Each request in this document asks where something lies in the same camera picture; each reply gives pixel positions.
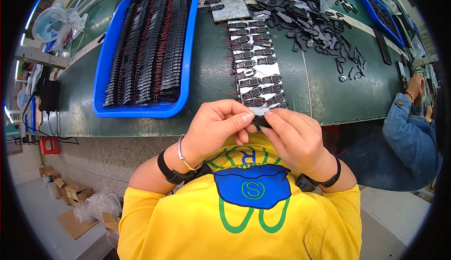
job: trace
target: woman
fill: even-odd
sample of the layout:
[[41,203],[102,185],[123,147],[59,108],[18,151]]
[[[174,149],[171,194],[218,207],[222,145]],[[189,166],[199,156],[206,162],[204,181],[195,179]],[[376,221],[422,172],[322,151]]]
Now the woman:
[[406,93],[396,95],[382,127],[364,124],[352,130],[340,129],[341,134],[361,134],[356,143],[338,155],[349,165],[359,185],[412,191],[437,177],[442,157],[437,153],[435,121],[428,122],[423,116],[423,93],[424,78],[416,73]]
[[[358,259],[360,191],[319,123],[275,109],[262,134],[254,116],[234,100],[204,103],[179,144],[138,167],[119,224],[122,260]],[[212,173],[166,196],[203,165]],[[302,192],[299,173],[323,193]]]

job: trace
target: fingernail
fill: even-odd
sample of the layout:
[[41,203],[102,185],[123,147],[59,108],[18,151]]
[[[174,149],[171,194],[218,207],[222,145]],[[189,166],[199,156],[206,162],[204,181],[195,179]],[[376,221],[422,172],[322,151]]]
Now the fingernail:
[[260,126],[260,130],[262,130],[262,133],[266,134],[266,128],[263,126]]
[[243,114],[243,121],[245,123],[250,123],[254,117],[255,117],[254,112],[247,112],[247,113]]

